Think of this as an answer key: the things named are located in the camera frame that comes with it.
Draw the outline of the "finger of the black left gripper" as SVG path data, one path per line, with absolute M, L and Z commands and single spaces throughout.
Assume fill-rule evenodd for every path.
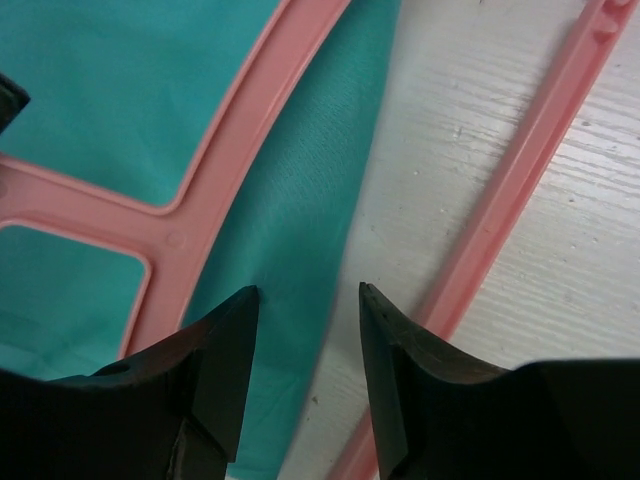
M 0 133 L 15 120 L 30 99 L 24 88 L 0 74 Z

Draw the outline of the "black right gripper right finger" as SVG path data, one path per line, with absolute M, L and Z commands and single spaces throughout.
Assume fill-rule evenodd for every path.
M 504 369 L 359 288 L 370 415 L 384 479 L 635 479 L 639 363 Z

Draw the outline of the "pink plastic hanger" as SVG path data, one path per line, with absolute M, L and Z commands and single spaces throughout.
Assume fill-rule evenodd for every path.
M 1 149 L 1 234 L 21 227 L 136 260 L 142 275 L 115 359 L 192 325 L 187 316 L 226 218 L 278 116 L 354 1 L 273 1 L 276 9 L 216 108 L 174 196 L 153 204 Z

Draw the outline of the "teal trousers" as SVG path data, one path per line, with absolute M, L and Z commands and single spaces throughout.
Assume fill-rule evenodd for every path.
M 11 156 L 136 199 L 176 193 L 273 1 L 5 1 L 1 70 L 31 100 Z M 400 5 L 354 1 L 257 155 L 193 296 L 262 304 L 231 476 L 274 479 L 311 385 L 385 89 Z M 56 379 L 115 359 L 134 259 L 21 227 L 1 234 L 1 365 Z

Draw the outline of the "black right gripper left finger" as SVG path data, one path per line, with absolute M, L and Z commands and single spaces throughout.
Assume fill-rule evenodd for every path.
M 5 479 L 222 479 L 236 459 L 259 292 L 89 376 L 1 374 Z

